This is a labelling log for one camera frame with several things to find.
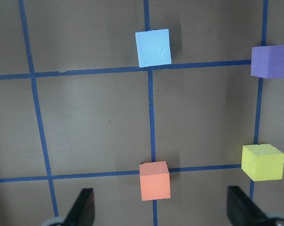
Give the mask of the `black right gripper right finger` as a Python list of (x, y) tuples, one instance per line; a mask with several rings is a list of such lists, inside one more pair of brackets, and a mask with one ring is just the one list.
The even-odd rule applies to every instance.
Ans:
[(227, 217), (233, 226), (263, 226), (268, 217), (239, 186), (227, 188)]

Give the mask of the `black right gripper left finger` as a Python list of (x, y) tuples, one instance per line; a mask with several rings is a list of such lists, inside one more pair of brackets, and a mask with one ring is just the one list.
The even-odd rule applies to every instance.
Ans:
[(67, 214), (64, 226), (92, 226), (95, 221), (95, 198), (93, 188), (84, 188), (79, 193)]

